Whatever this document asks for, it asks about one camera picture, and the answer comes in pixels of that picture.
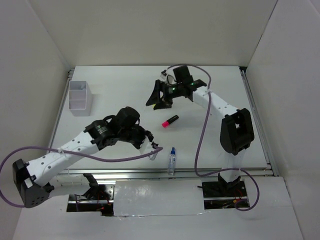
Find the small blue spray bottle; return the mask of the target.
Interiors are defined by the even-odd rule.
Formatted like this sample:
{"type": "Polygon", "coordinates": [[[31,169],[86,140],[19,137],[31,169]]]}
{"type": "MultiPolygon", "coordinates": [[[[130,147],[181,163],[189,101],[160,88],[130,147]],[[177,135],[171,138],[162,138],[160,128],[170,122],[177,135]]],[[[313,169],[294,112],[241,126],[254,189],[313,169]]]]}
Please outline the small blue spray bottle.
{"type": "Polygon", "coordinates": [[[167,168],[167,173],[169,175],[174,174],[175,166],[176,166],[176,149],[172,147],[169,154],[169,161],[168,161],[168,168],[167,168]]]}

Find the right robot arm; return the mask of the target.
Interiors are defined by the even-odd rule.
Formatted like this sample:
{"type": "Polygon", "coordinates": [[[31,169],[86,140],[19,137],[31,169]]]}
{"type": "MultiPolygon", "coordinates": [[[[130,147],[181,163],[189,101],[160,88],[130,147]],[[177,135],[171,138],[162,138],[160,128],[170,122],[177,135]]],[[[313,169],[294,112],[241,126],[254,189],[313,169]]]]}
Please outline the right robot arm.
{"type": "Polygon", "coordinates": [[[225,166],[218,173],[218,190],[223,196],[230,196],[240,182],[244,156],[255,139],[251,113],[247,108],[239,109],[223,100],[211,91],[210,83],[194,80],[188,64],[175,64],[170,68],[174,76],[169,76],[166,70],[161,72],[162,79],[155,81],[146,106],[153,106],[155,110],[168,109],[175,98],[185,97],[206,108],[199,146],[202,145],[209,117],[217,119],[225,160],[225,166]]]}

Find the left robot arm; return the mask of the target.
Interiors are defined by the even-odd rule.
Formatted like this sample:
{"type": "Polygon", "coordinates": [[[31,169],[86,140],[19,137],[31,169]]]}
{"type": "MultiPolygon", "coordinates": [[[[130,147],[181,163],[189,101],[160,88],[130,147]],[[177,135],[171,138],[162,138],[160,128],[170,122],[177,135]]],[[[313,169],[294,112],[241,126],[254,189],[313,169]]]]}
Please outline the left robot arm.
{"type": "Polygon", "coordinates": [[[12,164],[13,181],[25,208],[34,208],[58,191],[56,175],[83,158],[96,160],[94,155],[117,142],[133,145],[138,158],[154,160],[161,150],[152,133],[140,125],[140,114],[124,107],[116,115],[95,120],[76,137],[58,149],[28,162],[22,159],[12,164]]]}

